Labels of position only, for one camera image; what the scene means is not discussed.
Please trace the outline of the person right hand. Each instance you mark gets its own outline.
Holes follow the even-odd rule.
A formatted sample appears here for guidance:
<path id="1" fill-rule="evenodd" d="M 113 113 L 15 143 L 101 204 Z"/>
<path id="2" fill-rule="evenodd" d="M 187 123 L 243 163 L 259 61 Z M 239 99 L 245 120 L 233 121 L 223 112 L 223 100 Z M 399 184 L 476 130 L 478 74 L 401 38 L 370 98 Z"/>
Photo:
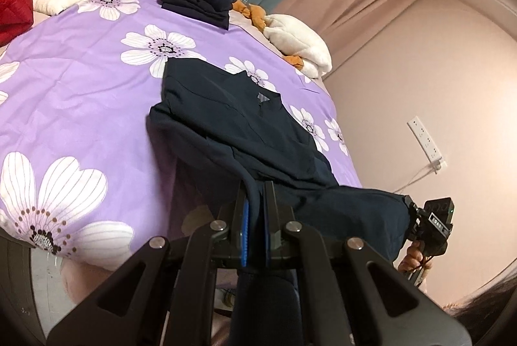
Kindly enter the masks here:
<path id="1" fill-rule="evenodd" d="M 433 263 L 430 257 L 425 257 L 422 254 L 423 242 L 413 241 L 406 249 L 406 255 L 403 257 L 398 265 L 399 272 L 412 272 L 417 269 L 423 269 L 424 274 L 427 274 L 432 268 Z"/>

